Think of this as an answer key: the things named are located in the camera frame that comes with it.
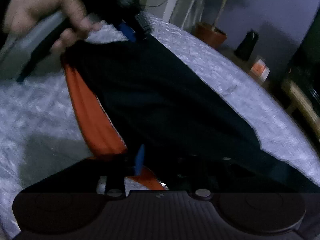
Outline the person's left hand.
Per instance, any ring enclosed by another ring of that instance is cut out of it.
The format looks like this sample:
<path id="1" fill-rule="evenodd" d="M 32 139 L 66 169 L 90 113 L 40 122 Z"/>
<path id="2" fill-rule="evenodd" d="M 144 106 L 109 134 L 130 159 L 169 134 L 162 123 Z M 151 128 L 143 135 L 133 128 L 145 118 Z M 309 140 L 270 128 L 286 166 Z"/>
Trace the person's left hand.
<path id="1" fill-rule="evenodd" d="M 77 40 L 86 39 L 92 31 L 99 31 L 102 23 L 94 22 L 87 16 L 80 0 L 1 0 L 1 44 L 8 34 L 24 36 L 39 20 L 57 10 L 70 19 L 73 28 L 65 29 L 58 35 L 51 51 L 61 54 Z"/>

